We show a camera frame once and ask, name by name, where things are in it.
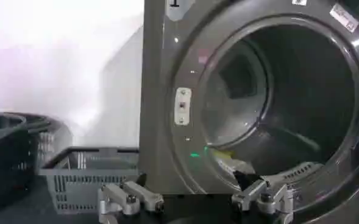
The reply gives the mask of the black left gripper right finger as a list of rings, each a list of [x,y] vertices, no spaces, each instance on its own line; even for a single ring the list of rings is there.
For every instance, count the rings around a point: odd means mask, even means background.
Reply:
[[[277,223],[289,224],[294,220],[293,191],[286,183],[271,184],[266,178],[254,173],[233,172],[241,191],[231,196],[236,212],[249,211],[253,204],[264,215],[276,215]]]

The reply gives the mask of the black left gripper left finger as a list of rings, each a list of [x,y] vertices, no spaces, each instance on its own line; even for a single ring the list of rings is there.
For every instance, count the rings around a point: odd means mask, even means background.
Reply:
[[[98,220],[102,224],[118,223],[118,216],[132,217],[141,211],[161,214],[165,209],[162,194],[145,187],[148,176],[120,184],[104,184],[98,189]]]

